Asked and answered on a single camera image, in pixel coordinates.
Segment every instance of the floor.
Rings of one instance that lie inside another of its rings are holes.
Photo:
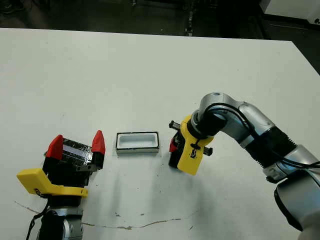
[[[183,0],[137,0],[135,7],[131,0],[51,0],[50,10],[38,1],[0,14],[0,27],[184,36],[189,17]],[[192,22],[195,37],[293,41],[320,74],[320,28],[263,15],[256,0],[197,0]]]

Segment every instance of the small white container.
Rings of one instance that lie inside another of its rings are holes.
[[[158,132],[118,132],[116,134],[116,152],[118,154],[157,153],[159,152]]]

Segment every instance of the white table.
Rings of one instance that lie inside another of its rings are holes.
[[[26,207],[45,205],[16,174],[41,167],[57,134],[90,145],[101,129],[104,169],[90,179],[82,219],[96,226],[84,226],[84,240],[295,240],[276,185],[233,139],[219,133],[191,176],[168,166],[168,124],[225,92],[320,157],[319,89],[289,41],[0,29],[1,238],[25,239]],[[160,152],[118,157],[116,133],[135,131],[159,131]]]

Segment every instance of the yellow plastic bracket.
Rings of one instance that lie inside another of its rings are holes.
[[[16,177],[30,194],[88,196],[88,190],[85,188],[52,184],[41,168],[22,170]]]
[[[179,170],[185,173],[196,175],[200,162],[204,155],[204,147],[208,145],[214,138],[208,137],[206,139],[199,140],[197,145],[200,147],[200,149],[194,149],[191,144],[195,144],[198,139],[192,136],[188,131],[187,123],[190,120],[190,117],[191,115],[187,116],[182,121],[180,126],[180,131],[185,139],[185,144],[177,167]]]

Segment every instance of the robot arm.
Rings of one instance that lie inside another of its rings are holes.
[[[288,223],[302,231],[300,240],[320,237],[320,162],[296,145],[255,106],[220,92],[203,97],[171,141],[169,165],[196,174],[205,147],[222,131],[235,139],[263,168],[267,181],[278,183],[275,201]]]

